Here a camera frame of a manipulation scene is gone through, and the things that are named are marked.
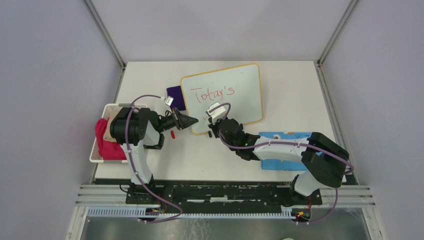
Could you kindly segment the aluminium frame post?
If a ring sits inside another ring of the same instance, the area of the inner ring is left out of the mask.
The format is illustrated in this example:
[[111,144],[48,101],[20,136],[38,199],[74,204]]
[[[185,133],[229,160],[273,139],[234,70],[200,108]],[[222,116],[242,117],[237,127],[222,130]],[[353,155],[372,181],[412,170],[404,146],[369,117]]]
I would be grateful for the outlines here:
[[101,36],[103,37],[105,43],[111,51],[114,59],[116,60],[120,68],[122,70],[125,70],[127,64],[124,61],[122,55],[120,54],[115,42],[113,41],[113,38],[109,33],[104,21],[102,20],[94,2],[92,0],[82,0],[82,2],[86,6],[89,14],[91,15],[97,29],[99,30]]
[[337,23],[333,33],[331,34],[331,37],[329,38],[327,44],[325,45],[321,55],[319,56],[318,60],[316,61],[319,66],[322,66],[327,59],[328,55],[330,54],[332,47],[336,43],[339,35],[341,34],[342,30],[344,29],[344,26],[348,22],[351,14],[355,10],[357,4],[359,3],[359,0],[350,0],[348,3],[348,6],[346,7],[344,13],[342,14],[339,22]]

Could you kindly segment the beige cloth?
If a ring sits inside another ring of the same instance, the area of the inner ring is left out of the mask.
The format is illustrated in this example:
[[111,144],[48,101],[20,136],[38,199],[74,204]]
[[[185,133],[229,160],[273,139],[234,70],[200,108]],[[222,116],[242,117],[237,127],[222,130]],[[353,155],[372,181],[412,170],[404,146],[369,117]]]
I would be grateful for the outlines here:
[[105,133],[103,134],[103,140],[104,141],[108,141],[108,142],[112,142],[112,143],[117,142],[116,139],[113,138],[112,135],[111,135],[111,124],[112,124],[112,121],[115,119],[115,117],[117,116],[118,113],[119,113],[118,109],[114,109],[109,113],[109,118],[107,119]]

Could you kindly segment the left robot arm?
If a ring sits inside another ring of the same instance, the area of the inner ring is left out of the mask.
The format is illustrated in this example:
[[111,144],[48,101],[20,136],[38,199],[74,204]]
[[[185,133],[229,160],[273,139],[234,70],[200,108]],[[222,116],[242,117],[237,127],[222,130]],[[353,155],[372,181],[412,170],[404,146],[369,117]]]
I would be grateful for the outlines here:
[[164,115],[148,107],[122,107],[109,116],[106,132],[123,150],[131,169],[131,194],[138,193],[137,196],[145,204],[156,200],[158,191],[153,172],[147,163],[148,150],[163,148],[165,131],[173,128],[184,130],[198,122],[197,118],[175,107],[167,110]]

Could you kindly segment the yellow-framed whiteboard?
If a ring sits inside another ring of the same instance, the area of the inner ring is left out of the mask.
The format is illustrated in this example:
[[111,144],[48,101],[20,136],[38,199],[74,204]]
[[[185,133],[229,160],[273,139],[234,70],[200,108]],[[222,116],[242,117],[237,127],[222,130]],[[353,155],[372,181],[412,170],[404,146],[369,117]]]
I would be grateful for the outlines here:
[[206,111],[215,103],[230,103],[228,118],[241,124],[259,122],[264,117],[260,67],[256,63],[238,65],[188,75],[180,80],[184,103],[195,135],[207,133]]

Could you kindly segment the white plastic basket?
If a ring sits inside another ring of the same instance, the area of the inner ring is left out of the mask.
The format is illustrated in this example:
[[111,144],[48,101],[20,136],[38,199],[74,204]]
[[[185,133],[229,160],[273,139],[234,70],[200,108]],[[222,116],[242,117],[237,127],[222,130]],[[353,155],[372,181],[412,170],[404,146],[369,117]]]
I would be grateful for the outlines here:
[[[129,106],[128,103],[109,103],[105,105],[105,107],[103,108],[102,115],[99,119],[107,120],[112,110],[118,109],[120,111],[123,107],[128,107],[128,106]],[[128,162],[127,160],[104,160],[98,152],[96,136],[95,136],[94,143],[93,143],[91,153],[89,156],[89,161],[92,163],[102,163],[102,164],[103,163],[126,164]]]

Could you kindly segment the right aluminium frame post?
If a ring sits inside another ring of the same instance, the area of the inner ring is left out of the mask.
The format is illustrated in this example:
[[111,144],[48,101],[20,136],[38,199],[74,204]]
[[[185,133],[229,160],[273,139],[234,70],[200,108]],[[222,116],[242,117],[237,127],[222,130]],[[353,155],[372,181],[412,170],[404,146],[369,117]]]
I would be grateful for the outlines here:
[[316,61],[319,66],[322,66],[327,59],[328,55],[330,54],[332,47],[336,43],[339,35],[341,34],[342,30],[344,29],[344,26],[348,22],[351,14],[355,10],[357,4],[359,3],[359,0],[350,0],[348,3],[348,6],[346,7],[344,13],[342,14],[339,22],[337,23],[333,33],[331,34],[331,37],[329,38],[327,44],[325,45],[321,55],[319,56],[318,60]]

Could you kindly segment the left aluminium frame post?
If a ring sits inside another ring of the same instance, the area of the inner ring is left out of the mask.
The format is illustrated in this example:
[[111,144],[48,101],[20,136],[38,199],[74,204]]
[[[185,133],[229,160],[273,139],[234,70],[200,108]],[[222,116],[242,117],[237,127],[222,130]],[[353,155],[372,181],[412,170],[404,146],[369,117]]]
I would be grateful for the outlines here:
[[99,30],[101,36],[103,37],[105,43],[111,51],[114,59],[116,60],[120,68],[122,70],[125,70],[127,64],[124,61],[122,55],[120,54],[115,42],[113,41],[113,38],[109,33],[104,21],[102,20],[94,2],[92,0],[82,0],[82,2],[86,6],[89,14],[91,15],[97,29]]

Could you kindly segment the red marker cap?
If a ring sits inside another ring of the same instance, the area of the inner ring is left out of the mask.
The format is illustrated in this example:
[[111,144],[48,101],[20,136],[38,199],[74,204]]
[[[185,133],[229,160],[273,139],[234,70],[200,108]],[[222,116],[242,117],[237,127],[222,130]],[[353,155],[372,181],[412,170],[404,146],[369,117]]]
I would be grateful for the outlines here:
[[170,134],[171,134],[171,137],[172,137],[173,139],[175,139],[175,138],[176,138],[175,132],[174,132],[173,130],[170,132]]

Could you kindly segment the purple cloth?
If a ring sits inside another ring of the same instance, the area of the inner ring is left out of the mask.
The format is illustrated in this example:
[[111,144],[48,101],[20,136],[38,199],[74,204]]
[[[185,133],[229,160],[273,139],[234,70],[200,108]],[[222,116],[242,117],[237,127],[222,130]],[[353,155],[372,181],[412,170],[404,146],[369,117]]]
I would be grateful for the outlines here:
[[166,89],[167,95],[173,98],[170,108],[177,108],[179,111],[185,111],[186,105],[184,102],[184,96],[180,85],[168,87]]

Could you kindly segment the blue patterned cloth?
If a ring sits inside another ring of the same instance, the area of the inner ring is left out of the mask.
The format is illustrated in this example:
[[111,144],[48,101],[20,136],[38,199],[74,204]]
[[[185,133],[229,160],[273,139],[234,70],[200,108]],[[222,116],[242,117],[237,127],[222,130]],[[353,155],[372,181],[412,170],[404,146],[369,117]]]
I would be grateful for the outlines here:
[[[308,138],[312,132],[270,132],[262,131],[258,133],[261,137],[273,138],[277,140],[296,140],[301,138]],[[281,159],[263,159],[260,161],[262,170],[273,171],[306,171],[306,166],[297,161],[281,160]]]

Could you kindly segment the pink cloth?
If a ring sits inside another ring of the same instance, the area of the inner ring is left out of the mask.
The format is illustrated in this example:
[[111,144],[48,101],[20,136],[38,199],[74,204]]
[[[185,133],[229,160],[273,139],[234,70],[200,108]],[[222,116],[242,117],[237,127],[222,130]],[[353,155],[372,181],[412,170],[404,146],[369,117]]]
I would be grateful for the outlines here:
[[98,153],[104,160],[126,160],[126,155],[117,142],[104,139],[107,132],[108,122],[108,119],[100,118],[94,127]]

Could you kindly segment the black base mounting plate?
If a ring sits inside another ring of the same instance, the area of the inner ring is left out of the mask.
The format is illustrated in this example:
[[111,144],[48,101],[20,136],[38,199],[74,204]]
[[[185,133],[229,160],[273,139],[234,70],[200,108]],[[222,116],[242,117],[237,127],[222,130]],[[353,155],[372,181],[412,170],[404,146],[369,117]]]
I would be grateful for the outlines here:
[[323,203],[319,190],[302,196],[289,182],[156,179],[147,187],[130,184],[126,204],[158,205],[167,214],[267,214]]

